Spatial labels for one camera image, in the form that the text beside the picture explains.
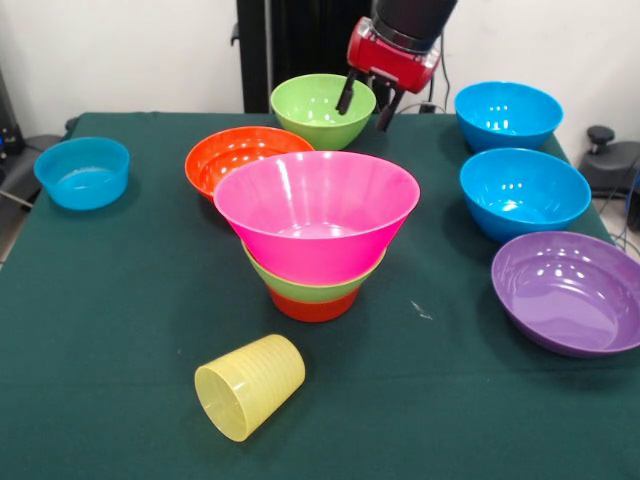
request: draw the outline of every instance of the yellow cup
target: yellow cup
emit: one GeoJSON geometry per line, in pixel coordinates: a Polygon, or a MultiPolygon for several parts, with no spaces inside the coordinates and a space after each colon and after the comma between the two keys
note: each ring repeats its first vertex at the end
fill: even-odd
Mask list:
{"type": "Polygon", "coordinates": [[[268,335],[197,368],[196,393],[220,432],[242,442],[304,381],[300,352],[268,335]]]}

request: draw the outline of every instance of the orange bowl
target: orange bowl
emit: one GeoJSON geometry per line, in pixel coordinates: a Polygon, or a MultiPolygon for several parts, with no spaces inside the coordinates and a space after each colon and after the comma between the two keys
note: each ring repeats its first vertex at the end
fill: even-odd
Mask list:
{"type": "Polygon", "coordinates": [[[271,295],[271,300],[275,306],[287,317],[307,323],[328,322],[338,318],[351,308],[358,296],[359,288],[344,297],[324,303],[302,303],[283,297],[274,290],[267,288],[271,295]]]}
{"type": "Polygon", "coordinates": [[[184,164],[187,179],[205,198],[218,182],[242,165],[281,153],[306,152],[304,138],[279,128],[238,127],[215,133],[191,149],[184,164]]]}

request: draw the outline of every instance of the green bowl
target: green bowl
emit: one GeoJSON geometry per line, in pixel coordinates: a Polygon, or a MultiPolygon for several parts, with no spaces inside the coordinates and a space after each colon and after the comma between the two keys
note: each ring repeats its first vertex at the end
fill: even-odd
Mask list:
{"type": "Polygon", "coordinates": [[[371,89],[356,81],[349,110],[340,115],[336,105],[346,80],[328,73],[294,77],[271,93],[271,107],[283,128],[316,150],[341,150],[360,134],[376,106],[371,89]]]}
{"type": "Polygon", "coordinates": [[[253,255],[251,255],[244,242],[242,242],[242,248],[244,249],[244,253],[247,254],[247,257],[249,257],[249,261],[255,271],[258,272],[260,278],[262,278],[269,288],[289,300],[302,303],[326,303],[350,294],[362,285],[362,282],[378,268],[385,253],[387,253],[386,250],[382,252],[382,255],[380,255],[380,258],[373,267],[349,282],[336,283],[335,285],[304,285],[302,283],[290,282],[265,270],[262,265],[253,258],[253,255]]]}

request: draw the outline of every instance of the bowl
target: bowl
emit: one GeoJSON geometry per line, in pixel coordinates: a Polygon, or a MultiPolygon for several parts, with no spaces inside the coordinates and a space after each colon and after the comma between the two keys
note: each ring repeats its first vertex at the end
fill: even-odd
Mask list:
{"type": "Polygon", "coordinates": [[[249,163],[222,179],[213,196],[263,268],[291,282],[335,285],[378,262],[420,187],[381,158],[314,151],[249,163]]]}
{"type": "Polygon", "coordinates": [[[271,127],[238,127],[223,130],[201,140],[191,149],[184,164],[187,179],[207,200],[229,172],[246,163],[313,147],[304,138],[271,127]]]}
{"type": "Polygon", "coordinates": [[[244,242],[242,243],[242,248],[244,249],[244,253],[247,254],[247,257],[249,257],[249,261],[254,270],[270,290],[275,291],[283,297],[304,303],[330,302],[353,292],[378,268],[378,265],[380,265],[386,253],[382,252],[382,255],[380,255],[380,258],[373,267],[349,282],[337,283],[335,285],[304,285],[302,283],[290,282],[274,275],[256,262],[253,255],[247,250],[244,242]]]}
{"type": "Polygon", "coordinates": [[[371,89],[356,81],[349,110],[340,115],[336,105],[346,80],[328,73],[291,78],[272,92],[271,107],[284,128],[316,150],[341,150],[360,134],[376,106],[371,89]]]}
{"type": "Polygon", "coordinates": [[[130,155],[121,143],[83,137],[42,153],[34,174],[51,199],[71,210],[93,210],[117,200],[126,190],[130,155]]]}
{"type": "Polygon", "coordinates": [[[575,357],[640,345],[640,264],[613,245],[570,232],[523,235],[491,267],[493,286],[527,337],[575,357]]]}
{"type": "Polygon", "coordinates": [[[460,129],[475,152],[538,148],[564,115],[548,93],[509,82],[470,85],[456,95],[455,106],[460,129]]]}
{"type": "Polygon", "coordinates": [[[580,172],[533,150],[478,153],[463,165],[460,183],[471,215],[500,243],[525,233],[564,230],[591,203],[580,172]]]}
{"type": "Polygon", "coordinates": [[[304,303],[290,298],[283,297],[278,292],[269,290],[271,300],[278,310],[287,317],[299,322],[320,323],[335,320],[351,308],[358,296],[358,288],[344,297],[337,298],[330,302],[304,303]]]}

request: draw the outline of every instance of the green tablecloth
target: green tablecloth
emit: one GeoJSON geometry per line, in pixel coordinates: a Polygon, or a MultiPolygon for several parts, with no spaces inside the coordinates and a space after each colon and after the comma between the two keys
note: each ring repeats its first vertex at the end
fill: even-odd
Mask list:
{"type": "MultiPolygon", "coordinates": [[[[199,139],[250,124],[275,121],[80,118],[72,136],[130,149],[130,186],[87,213],[42,195],[0,273],[2,478],[639,478],[640,353],[563,358],[510,324],[490,283],[498,245],[458,186],[454,117],[398,116],[350,147],[405,166],[422,199],[354,307],[322,325],[272,306],[184,177],[199,139]],[[300,348],[307,380],[236,444],[193,372],[270,332],[300,348]]],[[[593,208],[573,228],[606,237],[593,208]]]]}

